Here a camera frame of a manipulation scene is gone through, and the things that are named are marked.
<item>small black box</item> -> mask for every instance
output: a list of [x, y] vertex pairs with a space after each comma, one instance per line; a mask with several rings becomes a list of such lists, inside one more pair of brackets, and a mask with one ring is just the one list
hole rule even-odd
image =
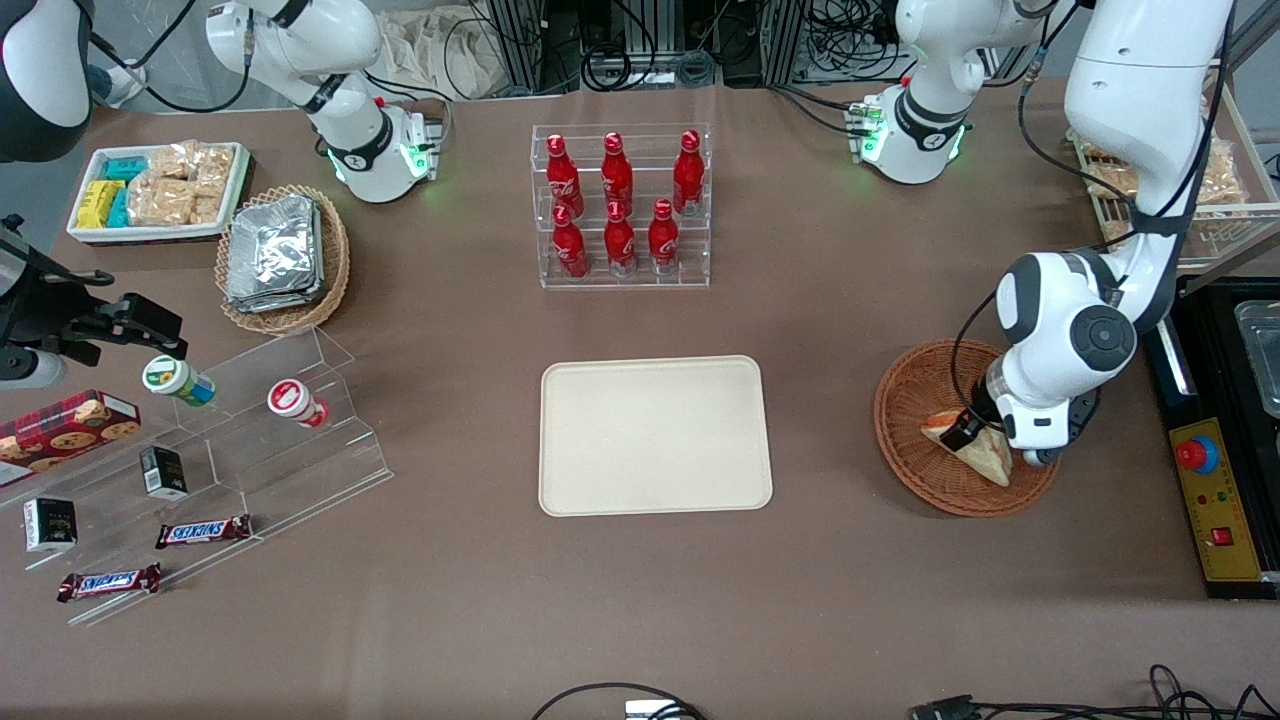
[[76, 546], [76, 506], [69, 500], [36, 497], [22, 506], [27, 551], [65, 551]]
[[187, 497], [187, 478], [177, 452], [152, 445], [142, 451], [140, 460], [147, 495], [170, 502]]

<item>red cookie box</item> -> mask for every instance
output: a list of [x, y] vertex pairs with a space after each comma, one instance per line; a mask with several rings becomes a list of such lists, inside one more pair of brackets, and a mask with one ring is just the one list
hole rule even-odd
[[86, 389], [0, 425], [0, 487], [42, 473], [142, 427], [137, 405]]

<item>acrylic display stand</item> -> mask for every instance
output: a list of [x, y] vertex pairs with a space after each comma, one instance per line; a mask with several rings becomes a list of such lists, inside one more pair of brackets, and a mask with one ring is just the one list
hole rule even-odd
[[[76, 503], [76, 547], [27, 553], [27, 569], [45, 578], [50, 602], [68, 573], [136, 570], [152, 562], [161, 564], [164, 593], [393, 477], [374, 430], [356, 416], [338, 372], [352, 361], [325, 332], [307, 328], [210, 368], [205, 374], [218, 383], [211, 404], [189, 407], [174, 401], [172, 416], [143, 409], [138, 436], [6, 488], [0, 524], [20, 529], [22, 505], [36, 496]], [[329, 404], [329, 419], [320, 428], [302, 428], [268, 409], [268, 389], [289, 377]], [[168, 502], [145, 493], [138, 454], [150, 445], [182, 456], [186, 498]], [[244, 512], [252, 515], [248, 539], [155, 548], [161, 524]], [[132, 592], [73, 601], [68, 623], [93, 624], [148, 597]]]
[[[703, 181], [703, 205], [695, 215], [678, 218], [680, 269], [672, 275], [658, 275], [649, 261], [649, 222], [653, 204], [671, 197], [673, 169], [680, 156], [680, 136], [695, 129], [703, 136], [701, 154], [707, 165]], [[623, 147], [635, 174], [634, 211], [636, 272], [618, 278], [609, 273], [604, 251], [604, 187], [600, 163], [604, 160], [604, 136], [622, 135]], [[586, 242], [591, 272], [584, 278], [571, 278], [556, 258], [552, 242], [552, 191], [547, 184], [547, 137], [564, 136], [568, 156], [577, 165], [579, 182], [586, 211], [576, 220]], [[538, 272], [548, 290], [608, 290], [641, 287], [707, 287], [712, 282], [712, 126], [705, 123], [650, 123], [616, 126], [534, 126], [530, 149], [534, 190], [534, 234], [538, 237]]]

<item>bottle cap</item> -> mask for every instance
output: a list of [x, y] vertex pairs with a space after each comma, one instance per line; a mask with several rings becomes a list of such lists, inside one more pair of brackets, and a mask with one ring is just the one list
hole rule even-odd
[[142, 384], [160, 395], [177, 392], [189, 377], [191, 365], [168, 355], [157, 355], [142, 369]]
[[271, 386], [266, 393], [266, 405], [282, 418], [293, 418], [311, 405], [311, 391], [293, 378], [284, 379]]

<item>red bottle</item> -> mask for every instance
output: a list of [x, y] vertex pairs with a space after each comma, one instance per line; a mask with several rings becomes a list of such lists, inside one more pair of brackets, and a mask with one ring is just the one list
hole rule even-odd
[[671, 205], [680, 217], [696, 215], [703, 206], [703, 174], [707, 173], [707, 165], [703, 164], [701, 146], [703, 138], [695, 129], [686, 129], [680, 136], [676, 188], [671, 196]]
[[582, 231], [573, 224], [570, 209], [557, 205], [552, 210], [556, 219], [556, 231], [552, 232], [552, 242], [556, 243], [556, 256], [571, 278], [586, 277], [591, 272], [591, 263], [586, 259], [586, 247], [582, 245]]
[[622, 204], [609, 202], [609, 222], [604, 225], [604, 250], [609, 254], [609, 272], [625, 278], [636, 272], [636, 233], [631, 229]]
[[671, 200], [663, 197], [653, 204], [653, 222], [649, 223], [649, 260], [654, 273], [672, 275], [680, 269], [680, 260], [676, 258], [678, 240], [680, 228], [671, 219]]
[[575, 219], [581, 218], [585, 208], [582, 186], [577, 181], [577, 165], [564, 150], [564, 137], [547, 136], [547, 152], [550, 155], [547, 161], [547, 183], [552, 186], [552, 197], [557, 205], [568, 208]]
[[631, 177], [631, 160], [622, 152], [622, 136], [616, 132], [604, 136], [604, 163], [600, 165], [600, 174], [604, 176], [604, 201], [621, 202], [622, 211], [630, 218], [635, 182]]

